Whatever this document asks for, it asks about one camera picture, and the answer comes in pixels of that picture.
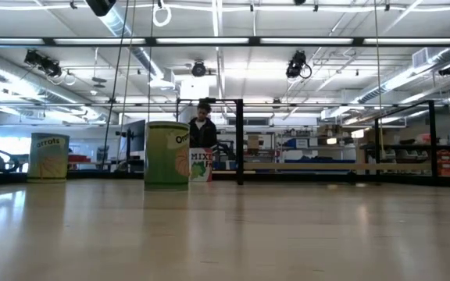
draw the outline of man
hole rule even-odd
[[[211,106],[208,103],[201,102],[197,106],[197,117],[189,122],[191,148],[214,148],[216,146],[216,126],[208,118],[210,112]]]

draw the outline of dark jacket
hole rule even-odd
[[[206,123],[202,125],[201,129],[195,125],[196,118],[193,118],[189,125],[191,126],[191,148],[210,148],[216,144],[216,126],[209,119],[206,118]]]

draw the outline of ceiling pipe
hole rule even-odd
[[[426,69],[416,70],[413,65],[410,64],[407,67],[393,72],[389,79],[384,79],[380,86],[371,85],[362,91],[362,94],[352,101],[352,103],[366,103],[370,99],[375,98],[381,94],[386,94],[402,85],[405,85],[415,79],[420,78],[423,74],[435,71],[450,63],[450,48],[446,48],[439,52],[431,60],[429,60],[429,67]]]
[[[0,58],[0,77],[9,84],[15,84],[19,90],[17,93],[25,98],[35,98],[38,101],[60,102],[66,105],[74,106],[75,103],[91,103],[90,100],[82,98],[78,94],[68,91],[60,86],[54,85],[48,80],[39,77],[30,70],[22,69],[17,65]],[[104,108],[91,109],[97,114],[108,114],[109,111]]]
[[[132,32],[133,27],[129,23],[124,22],[123,13],[120,10],[120,5],[115,4],[105,16],[100,16],[99,19],[109,29],[112,35],[129,40],[129,38],[134,36]],[[148,53],[142,47],[132,47],[130,50],[131,54],[140,64],[150,72],[150,78],[152,80],[162,80],[164,78],[163,71],[151,60]]]

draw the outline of ceiling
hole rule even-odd
[[[164,27],[152,24],[152,1],[136,1],[136,9],[129,8],[127,22],[132,24],[133,33],[139,37],[212,37],[212,36],[332,36],[332,37],[450,37],[449,0],[403,0],[377,1],[380,7],[390,3],[390,11],[357,12],[357,9],[373,7],[373,1],[366,0],[319,0],[319,11],[312,12],[313,1],[304,6],[294,7],[291,0],[253,0],[255,11],[250,12],[249,0],[223,0],[222,9],[217,9],[213,19],[213,1],[192,0],[170,1],[165,5],[171,9],[172,17]],[[0,0],[0,37],[111,37],[112,34],[102,21],[83,1],[75,1],[78,9],[67,8],[70,1],[61,0]],[[118,1],[124,7],[127,1]],[[409,11],[411,5],[415,10]],[[62,7],[59,9],[34,10],[33,7]],[[28,11],[12,10],[33,9]],[[347,9],[346,12],[328,9]],[[441,12],[426,12],[432,9],[449,9]],[[159,21],[164,20],[164,12],[157,13]],[[188,64],[202,60],[212,75],[199,78],[210,86],[210,95],[219,97],[216,70],[218,55],[223,58],[224,98],[243,98],[245,102],[271,102],[281,98],[284,102],[350,102],[363,89],[378,85],[378,74],[382,79],[389,77],[412,62],[412,54],[418,48],[321,48],[307,47],[153,47],[145,51],[161,69],[171,69],[175,81],[195,79]],[[288,61],[297,50],[303,50],[312,67],[312,77],[291,85],[285,71]],[[119,71],[116,65],[120,51]],[[177,92],[149,87],[148,72],[133,57],[127,48],[99,48],[95,65],[94,48],[39,48],[38,52],[60,61],[63,69],[68,69],[76,78],[73,85],[60,87],[93,102],[107,102],[115,92],[117,101],[152,102],[175,101]],[[0,48],[0,57],[16,66],[45,77],[40,71],[31,69],[23,59],[25,48]],[[94,76],[107,80],[105,88],[96,95],[91,94]],[[382,102],[398,103],[404,98],[418,94],[438,84],[448,83],[450,77],[424,73],[420,79],[397,87],[382,95]],[[320,112],[323,108],[300,108],[298,112]],[[126,108],[129,112],[147,111],[146,107]],[[153,112],[163,109],[151,107]],[[271,108],[247,108],[247,111],[268,111]],[[292,108],[282,108],[289,112]]]

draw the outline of polished floor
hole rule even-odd
[[[0,280],[450,280],[450,188],[2,186]]]

